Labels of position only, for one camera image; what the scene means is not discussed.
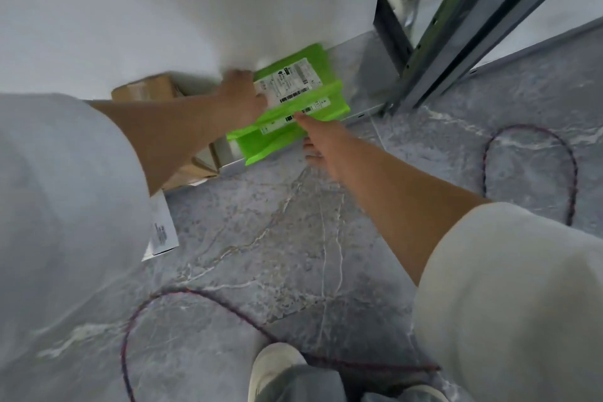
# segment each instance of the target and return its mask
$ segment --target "gray marble tile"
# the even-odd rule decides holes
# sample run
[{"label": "gray marble tile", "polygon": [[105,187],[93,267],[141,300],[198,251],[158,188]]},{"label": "gray marble tile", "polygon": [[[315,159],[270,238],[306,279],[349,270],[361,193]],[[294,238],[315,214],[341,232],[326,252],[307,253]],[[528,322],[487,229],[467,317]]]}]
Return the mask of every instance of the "gray marble tile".
[{"label": "gray marble tile", "polygon": [[[481,156],[492,133],[508,124],[553,130],[572,147],[579,166],[575,227],[603,236],[603,30],[468,79],[412,113],[375,120],[385,147],[399,158],[478,192]],[[488,191],[564,221],[572,168],[546,135],[513,132],[494,142]]]}]

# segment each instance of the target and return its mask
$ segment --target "wall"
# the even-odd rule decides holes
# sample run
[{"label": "wall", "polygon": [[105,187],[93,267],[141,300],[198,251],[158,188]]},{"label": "wall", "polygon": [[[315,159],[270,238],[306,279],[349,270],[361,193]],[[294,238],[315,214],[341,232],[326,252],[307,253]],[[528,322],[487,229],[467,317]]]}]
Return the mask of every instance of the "wall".
[{"label": "wall", "polygon": [[106,99],[166,70],[194,86],[372,28],[376,0],[0,0],[0,92]]}]

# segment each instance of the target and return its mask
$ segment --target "brown cardboard box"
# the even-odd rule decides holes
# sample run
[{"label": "brown cardboard box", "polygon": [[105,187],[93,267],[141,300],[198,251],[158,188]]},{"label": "brown cardboard box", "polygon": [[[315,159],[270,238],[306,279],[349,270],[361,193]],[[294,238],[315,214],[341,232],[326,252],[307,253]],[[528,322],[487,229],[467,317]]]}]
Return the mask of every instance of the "brown cardboard box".
[{"label": "brown cardboard box", "polygon": [[[170,101],[183,95],[174,85],[169,73],[150,76],[143,80],[120,86],[111,91],[114,101]],[[217,177],[220,164],[212,144],[182,166],[162,187],[173,189],[193,184],[204,178]]]}]

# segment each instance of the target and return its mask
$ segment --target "white shirt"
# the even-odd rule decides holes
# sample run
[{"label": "white shirt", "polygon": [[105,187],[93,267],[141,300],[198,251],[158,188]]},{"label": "white shirt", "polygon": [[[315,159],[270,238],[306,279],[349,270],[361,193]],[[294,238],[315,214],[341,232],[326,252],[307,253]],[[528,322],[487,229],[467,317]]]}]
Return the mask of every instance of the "white shirt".
[{"label": "white shirt", "polygon": [[119,128],[66,95],[0,95],[0,368],[140,265],[147,183]]},{"label": "white shirt", "polygon": [[471,210],[421,277],[419,344],[478,402],[603,399],[603,240],[510,204]]}]

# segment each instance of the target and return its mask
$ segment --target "metal door frame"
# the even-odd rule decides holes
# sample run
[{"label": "metal door frame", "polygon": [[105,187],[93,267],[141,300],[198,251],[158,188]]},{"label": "metal door frame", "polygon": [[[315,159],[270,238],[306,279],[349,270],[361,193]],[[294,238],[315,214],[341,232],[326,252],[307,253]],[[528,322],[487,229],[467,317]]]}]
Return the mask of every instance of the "metal door frame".
[{"label": "metal door frame", "polygon": [[387,0],[378,1],[375,28],[402,69],[383,112],[417,108],[442,94],[544,1],[443,0],[416,48],[393,27]]}]

